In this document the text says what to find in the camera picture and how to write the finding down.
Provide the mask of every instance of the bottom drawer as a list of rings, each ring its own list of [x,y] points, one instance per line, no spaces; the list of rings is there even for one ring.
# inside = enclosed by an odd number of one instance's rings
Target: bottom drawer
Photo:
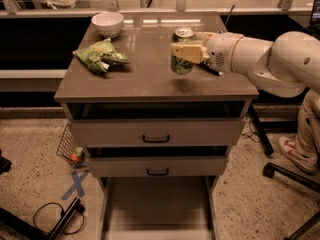
[[[223,174],[226,146],[89,149],[94,177],[209,176]]]

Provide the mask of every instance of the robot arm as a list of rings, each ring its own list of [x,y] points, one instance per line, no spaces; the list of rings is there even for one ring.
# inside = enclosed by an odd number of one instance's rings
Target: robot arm
[[[295,97],[306,86],[320,93],[320,42],[312,36],[292,31],[270,42],[231,32],[196,34],[198,43],[172,44],[172,54],[243,74],[259,90],[279,97]]]

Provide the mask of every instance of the white bowl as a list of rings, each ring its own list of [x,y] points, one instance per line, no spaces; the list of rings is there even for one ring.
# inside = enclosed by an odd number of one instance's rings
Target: white bowl
[[[118,12],[102,12],[92,17],[92,24],[96,31],[105,38],[116,37],[124,23],[123,15]]]

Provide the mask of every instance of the drawer handle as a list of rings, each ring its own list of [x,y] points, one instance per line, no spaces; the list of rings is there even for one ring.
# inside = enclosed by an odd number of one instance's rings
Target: drawer handle
[[[170,135],[168,134],[166,138],[148,138],[146,135],[142,135],[142,140],[145,143],[167,143],[170,140]]]
[[[147,169],[149,176],[167,176],[169,174],[169,168],[166,169]]]

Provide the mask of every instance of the sneaker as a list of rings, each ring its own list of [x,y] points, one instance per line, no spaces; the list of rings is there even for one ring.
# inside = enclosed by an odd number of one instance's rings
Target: sneaker
[[[278,139],[278,147],[287,158],[304,172],[315,173],[318,170],[317,159],[299,154],[293,140],[282,136]]]

